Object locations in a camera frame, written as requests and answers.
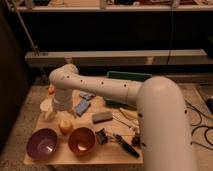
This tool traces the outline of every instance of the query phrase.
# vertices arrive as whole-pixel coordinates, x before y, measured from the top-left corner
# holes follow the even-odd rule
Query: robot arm
[[[178,86],[164,77],[143,84],[78,75],[68,64],[54,70],[50,81],[56,87],[55,110],[71,108],[71,91],[79,89],[135,106],[146,171],[197,171],[184,98]]]

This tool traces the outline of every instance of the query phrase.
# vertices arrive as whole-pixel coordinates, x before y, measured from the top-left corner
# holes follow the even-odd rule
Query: cable
[[[169,40],[169,54],[166,59],[166,66],[169,65],[169,60],[171,58],[173,40],[174,40],[174,11],[173,11],[173,7],[171,6],[171,32],[170,32],[170,40]]]
[[[191,126],[199,126],[199,125],[202,123],[202,121],[203,121],[201,114],[200,114],[199,112],[197,112],[197,111],[196,111],[193,107],[191,107],[191,106],[187,106],[187,108],[188,108],[188,109],[191,109],[191,110],[194,110],[194,111],[198,114],[198,116],[199,116],[199,122],[196,123],[196,124],[190,124],[190,125],[191,125]]]
[[[209,119],[209,120],[213,120],[213,118],[207,116],[206,114],[204,114],[203,112],[201,112],[197,107],[195,107],[194,105],[192,105],[189,101],[185,100],[186,103],[191,106],[192,108],[194,108],[195,111],[197,111],[198,113],[200,113],[200,115],[204,116],[205,118]]]
[[[213,143],[209,140],[209,138],[208,138],[208,136],[207,136],[208,131],[213,130],[213,127],[209,127],[209,126],[206,126],[206,125],[197,126],[197,127],[195,127],[195,128],[192,130],[192,136],[194,135],[195,131],[198,130],[199,128],[206,128],[206,130],[205,130],[205,132],[204,132],[204,138],[205,138],[206,142],[207,142],[210,146],[213,146]],[[201,144],[201,143],[199,143],[199,142],[196,142],[196,141],[192,141],[191,143],[192,143],[192,144],[199,145],[199,146],[201,146],[201,147],[204,147],[204,148],[206,148],[206,149],[208,149],[208,150],[213,150],[213,148],[208,147],[208,146],[206,146],[206,145],[203,145],[203,144]]]
[[[197,107],[195,107],[194,105],[192,105],[189,101],[187,101],[187,100],[185,100],[185,101],[186,101],[186,104],[188,105],[187,108],[196,111],[197,114],[198,114],[199,117],[200,117],[199,123],[193,124],[193,125],[191,124],[191,126],[196,126],[196,127],[192,130],[192,133],[191,133],[192,136],[194,135],[194,133],[195,133],[196,130],[198,130],[198,129],[200,129],[200,128],[206,128],[206,130],[205,130],[203,136],[204,136],[206,142],[207,142],[210,146],[213,147],[213,142],[211,142],[211,141],[209,140],[208,136],[207,136],[207,133],[208,133],[210,130],[213,130],[213,126],[200,125],[200,124],[202,123],[202,116],[205,117],[205,118],[207,118],[207,119],[209,119],[209,120],[213,120],[213,118],[211,118],[211,117],[207,116],[206,114],[204,114],[203,112],[201,112]],[[203,144],[201,144],[201,143],[199,143],[199,142],[196,142],[196,141],[192,141],[191,143],[192,143],[192,144],[199,145],[199,146],[201,146],[201,147],[203,147],[203,148],[206,148],[206,149],[208,149],[208,150],[213,150],[212,147],[203,145]]]

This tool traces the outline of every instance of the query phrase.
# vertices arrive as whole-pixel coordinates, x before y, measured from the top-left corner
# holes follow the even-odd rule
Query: brown bowl
[[[71,133],[68,145],[75,155],[86,155],[91,152],[95,146],[95,134],[89,128],[77,128]]]

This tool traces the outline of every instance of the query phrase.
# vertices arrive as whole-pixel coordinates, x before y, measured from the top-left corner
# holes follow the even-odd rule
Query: blue object
[[[88,93],[88,92],[80,92],[80,97],[86,100],[91,100],[93,97],[95,97],[95,94],[93,93]]]
[[[90,102],[87,100],[81,100],[80,103],[75,106],[75,113],[81,117],[84,112],[86,112],[86,110],[89,108],[90,106]]]

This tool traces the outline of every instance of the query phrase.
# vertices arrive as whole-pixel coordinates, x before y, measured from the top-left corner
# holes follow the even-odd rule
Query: concrete floor
[[[211,116],[210,112],[206,108],[204,102],[202,101],[199,93],[196,91],[195,84],[181,84],[181,89],[183,94],[187,100],[189,100],[192,104],[197,106],[203,112]],[[36,171],[50,170],[49,167],[46,166],[32,166],[32,165],[24,165],[23,160],[25,157],[25,146],[29,136],[31,135],[37,118],[40,113],[39,105],[42,100],[45,99],[47,95],[47,86],[34,84],[22,106],[22,109],[19,113],[19,116],[14,124],[14,127],[11,131],[11,134],[8,138],[6,146],[0,156],[0,171]],[[189,120],[191,123],[196,122],[197,115],[193,111],[189,111]],[[202,124],[207,124],[209,126],[213,126],[213,121],[203,120]],[[213,142],[213,131],[208,134],[211,137]],[[203,138],[203,130],[200,130],[193,137],[193,140],[205,143]],[[206,150],[202,147],[195,146],[195,151],[198,159],[198,167],[200,171],[212,171],[213,170],[213,151]],[[66,171],[66,170],[141,170],[141,168],[137,165],[107,165],[107,166],[57,166],[57,170]]]

